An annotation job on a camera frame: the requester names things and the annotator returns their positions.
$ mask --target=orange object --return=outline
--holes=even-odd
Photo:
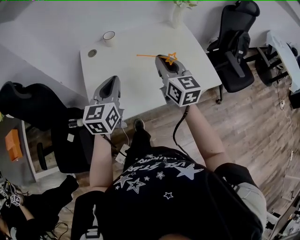
[[[155,55],[140,55],[140,54],[137,54],[138,57],[156,57]],[[160,57],[160,58],[166,58],[166,62],[169,62],[170,65],[173,64],[174,61],[178,60],[177,57],[176,57],[176,52],[174,52],[173,54],[168,54],[168,57]]]
[[[17,129],[12,129],[7,134],[5,137],[5,144],[11,161],[15,161],[23,157]]]

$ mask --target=chair backrest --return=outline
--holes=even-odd
[[[40,83],[25,88],[19,83],[5,83],[0,90],[0,112],[42,131],[67,117],[64,104],[50,88]]]
[[[248,32],[260,14],[258,5],[254,1],[237,1],[235,5],[224,7],[221,16],[221,28],[217,48],[227,45],[228,34],[237,31]]]

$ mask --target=office chair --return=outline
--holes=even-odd
[[[260,14],[254,1],[237,1],[227,5],[222,11],[219,38],[207,48],[222,84],[219,86],[220,99],[223,100],[223,86],[227,92],[237,92],[254,82],[253,74],[244,60],[250,37],[248,31]]]
[[[0,90],[0,112],[19,118],[41,131],[51,130],[52,146],[37,144],[37,155],[43,170],[45,156],[54,151],[62,173],[81,173],[90,170],[93,136],[83,127],[69,128],[69,119],[80,119],[83,110],[66,108],[56,94],[43,84],[23,87],[7,82]],[[74,135],[73,142],[68,135]]]

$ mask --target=small round object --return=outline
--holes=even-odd
[[[97,50],[96,50],[96,49],[92,49],[92,50],[89,51],[88,57],[89,57],[89,58],[92,58],[92,57],[94,57],[96,54],[97,54]]]
[[[108,31],[105,34],[103,34],[103,39],[104,40],[110,40],[115,36],[115,32],[114,31]]]

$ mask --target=white device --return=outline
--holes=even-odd
[[[158,55],[155,65],[164,86],[161,91],[167,104],[174,102],[179,107],[196,104],[202,94],[202,88],[191,72],[181,62],[172,58],[172,64],[166,62],[167,56]]]
[[[10,202],[11,202],[14,206],[16,206],[16,207],[18,207],[18,206],[21,205],[21,199],[20,199],[20,197],[17,196],[17,195],[11,195],[11,196],[10,196]]]
[[[124,109],[120,109],[120,85],[118,76],[112,76],[95,90],[83,114],[83,124],[91,134],[111,134],[115,128],[127,127],[122,121]]]

